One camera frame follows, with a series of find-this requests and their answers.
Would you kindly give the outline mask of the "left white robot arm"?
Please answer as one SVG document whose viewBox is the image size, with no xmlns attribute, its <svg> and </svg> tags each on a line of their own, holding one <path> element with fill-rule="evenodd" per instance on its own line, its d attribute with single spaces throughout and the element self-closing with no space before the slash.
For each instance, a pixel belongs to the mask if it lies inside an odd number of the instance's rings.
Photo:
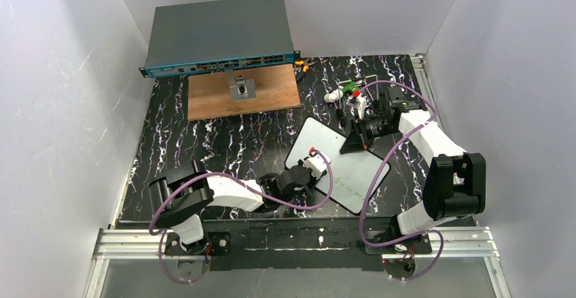
<svg viewBox="0 0 576 298">
<path fill-rule="evenodd" d="M 279 206 L 295 208 L 294 197 L 331 174 L 329 161 L 321 156 L 306 157 L 284 172 L 268 173 L 255 180 L 241 181 L 223 172 L 209 172 L 193 161 L 187 168 L 169 170 L 148 185 L 153 216 L 152 235 L 171 229 L 182 244 L 204 239 L 203 209 L 208 206 L 238 208 L 246 212 L 267 213 Z"/>
</svg>

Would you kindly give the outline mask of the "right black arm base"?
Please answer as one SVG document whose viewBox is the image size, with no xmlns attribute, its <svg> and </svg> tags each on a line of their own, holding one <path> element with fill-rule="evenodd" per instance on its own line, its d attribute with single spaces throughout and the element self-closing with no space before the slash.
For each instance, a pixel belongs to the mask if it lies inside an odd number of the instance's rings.
<svg viewBox="0 0 576 298">
<path fill-rule="evenodd" d="M 364 219 L 360 219 L 359 232 L 361 234 L 361 241 L 365 248 L 373 248 L 374 250 L 385 248 L 395 252 L 396 254 L 403 254 L 399 259 L 389 259 L 384 261 L 384 266 L 388 267 L 386 272 L 388 273 L 389 279 L 398 280 L 404 283 L 424 276 L 435 266 L 444 249 L 444 237 L 436 230 L 426 229 L 421 231 L 409 231 L 407 234 L 402 233 L 400 229 L 399 215 L 393 216 L 387 229 L 382 233 L 376 234 L 372 239 L 367 239 L 365 237 L 363 222 Z M 432 262 L 423 271 L 415 274 L 415 243 L 422 242 L 425 236 L 430 232 L 439 235 L 440 248 Z"/>
</svg>

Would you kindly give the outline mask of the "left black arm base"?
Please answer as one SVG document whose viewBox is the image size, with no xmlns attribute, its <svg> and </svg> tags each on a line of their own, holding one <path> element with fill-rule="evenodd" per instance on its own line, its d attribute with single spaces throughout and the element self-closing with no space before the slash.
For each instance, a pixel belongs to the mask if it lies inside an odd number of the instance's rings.
<svg viewBox="0 0 576 298">
<path fill-rule="evenodd" d="M 228 232 L 208 232 L 199 241 L 184 244 L 174 233 L 167 233 L 163 253 L 167 256 L 226 256 L 231 252 L 231 235 Z"/>
</svg>

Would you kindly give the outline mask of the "white dry-erase board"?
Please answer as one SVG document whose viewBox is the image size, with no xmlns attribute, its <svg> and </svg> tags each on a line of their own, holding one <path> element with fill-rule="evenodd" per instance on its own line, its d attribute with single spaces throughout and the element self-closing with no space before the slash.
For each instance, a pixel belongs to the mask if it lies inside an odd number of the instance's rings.
<svg viewBox="0 0 576 298">
<path fill-rule="evenodd" d="M 320 150 L 331 161 L 334 188 L 331 199 L 347 211 L 361 212 L 372 179 L 382 163 L 382 158 L 370 151 L 342 155 L 340 148 L 346 137 L 314 117 L 307 117 L 285 159 L 291 167 L 304 159 L 310 148 Z"/>
</svg>

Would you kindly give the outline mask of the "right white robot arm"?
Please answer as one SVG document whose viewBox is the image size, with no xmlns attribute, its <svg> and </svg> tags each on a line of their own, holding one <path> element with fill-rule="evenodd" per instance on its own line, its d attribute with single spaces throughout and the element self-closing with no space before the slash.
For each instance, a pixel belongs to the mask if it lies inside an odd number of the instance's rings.
<svg viewBox="0 0 576 298">
<path fill-rule="evenodd" d="M 484 212 L 486 160 L 482 154 L 456 145 L 437 122 L 431 121 L 424 102 L 398 87 L 385 90 L 370 108 L 370 116 L 360 113 L 352 119 L 341 154 L 366 151 L 375 139 L 401 133 L 429 166 L 421 201 L 392 218 L 385 232 L 387 240 Z"/>
</svg>

